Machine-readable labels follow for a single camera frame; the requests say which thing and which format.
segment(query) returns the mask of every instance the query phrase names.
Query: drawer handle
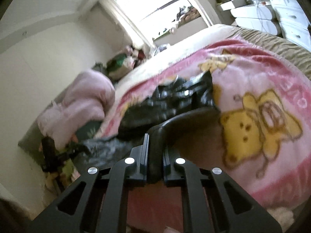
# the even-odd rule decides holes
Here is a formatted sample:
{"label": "drawer handle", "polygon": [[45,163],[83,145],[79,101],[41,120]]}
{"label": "drawer handle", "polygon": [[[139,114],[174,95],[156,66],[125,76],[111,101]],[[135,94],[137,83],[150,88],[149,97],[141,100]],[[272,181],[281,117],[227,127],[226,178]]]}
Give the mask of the drawer handle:
{"label": "drawer handle", "polygon": [[294,15],[288,15],[290,18],[296,19],[297,17]]}

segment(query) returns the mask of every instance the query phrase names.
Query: pink fabric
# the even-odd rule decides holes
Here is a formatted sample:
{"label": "pink fabric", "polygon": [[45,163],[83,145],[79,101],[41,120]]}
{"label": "pink fabric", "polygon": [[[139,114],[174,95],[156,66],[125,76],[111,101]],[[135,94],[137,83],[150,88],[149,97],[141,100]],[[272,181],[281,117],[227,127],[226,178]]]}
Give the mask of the pink fabric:
{"label": "pink fabric", "polygon": [[38,117],[39,129],[54,139],[56,149],[63,149],[88,121],[104,120],[114,97],[113,85],[106,76],[93,70],[82,72],[68,87],[63,102],[53,104]]}
{"label": "pink fabric", "polygon": [[[224,169],[262,206],[296,207],[311,194],[311,82],[288,61],[246,41],[212,44],[130,89],[104,134],[117,133],[122,108],[133,97],[151,95],[169,76],[197,75],[201,63],[220,61],[221,67],[224,53],[234,59],[212,73],[220,123],[181,138],[176,146],[201,168]],[[182,232],[178,189],[159,183],[134,189],[128,208],[130,225],[154,233],[165,226]]]}

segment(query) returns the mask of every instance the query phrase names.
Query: bed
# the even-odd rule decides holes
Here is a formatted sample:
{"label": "bed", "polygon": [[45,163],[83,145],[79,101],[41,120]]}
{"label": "bed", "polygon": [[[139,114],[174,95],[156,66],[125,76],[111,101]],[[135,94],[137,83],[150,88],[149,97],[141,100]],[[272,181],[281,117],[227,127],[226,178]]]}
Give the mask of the bed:
{"label": "bed", "polygon": [[[171,46],[122,78],[115,87],[115,103],[107,113],[105,120],[95,137],[107,135],[107,128],[109,124],[111,124],[111,120],[114,118],[122,98],[129,91],[129,89],[155,77],[170,68],[173,64],[178,63],[198,50],[215,42],[231,38],[235,35],[239,35],[246,41],[288,60],[291,64],[303,72],[309,80],[311,79],[311,53],[306,49],[287,40],[263,32],[258,32],[256,30],[242,29],[221,24],[214,25]],[[29,152],[38,163],[42,163],[42,155],[40,155],[37,151],[41,138],[42,137],[38,135],[38,128],[36,127],[35,122],[25,137],[19,142],[19,146]],[[141,228],[144,228],[143,225],[144,223],[141,222],[136,224],[136,226],[141,226]]]}

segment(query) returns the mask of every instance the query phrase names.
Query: black fabric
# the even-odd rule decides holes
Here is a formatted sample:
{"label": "black fabric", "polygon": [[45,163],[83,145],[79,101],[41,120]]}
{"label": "black fabric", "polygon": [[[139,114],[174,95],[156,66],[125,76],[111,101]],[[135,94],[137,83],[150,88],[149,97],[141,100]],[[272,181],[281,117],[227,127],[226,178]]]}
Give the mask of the black fabric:
{"label": "black fabric", "polygon": [[117,136],[71,143],[74,149],[82,151],[73,159],[74,165],[80,173],[92,166],[99,169],[111,167],[129,155],[133,147],[141,145],[144,134],[150,128],[173,117],[174,120],[178,117],[184,120],[185,116],[181,114],[203,107],[208,107],[205,108],[207,112],[210,112],[210,109],[213,113],[218,112],[213,99],[212,76],[209,71],[189,81],[179,78],[170,85],[158,86],[152,96],[127,109]]}

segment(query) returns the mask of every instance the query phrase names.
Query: white box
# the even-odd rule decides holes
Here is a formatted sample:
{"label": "white box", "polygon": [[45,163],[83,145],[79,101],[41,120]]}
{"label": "white box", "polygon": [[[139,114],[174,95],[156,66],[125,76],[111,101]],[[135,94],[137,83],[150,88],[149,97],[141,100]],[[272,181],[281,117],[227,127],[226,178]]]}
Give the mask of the white box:
{"label": "white box", "polygon": [[245,5],[246,5],[245,0],[233,0],[233,1],[221,4],[220,7],[222,8],[222,10],[231,10],[231,9],[235,9],[235,8],[242,7]]}

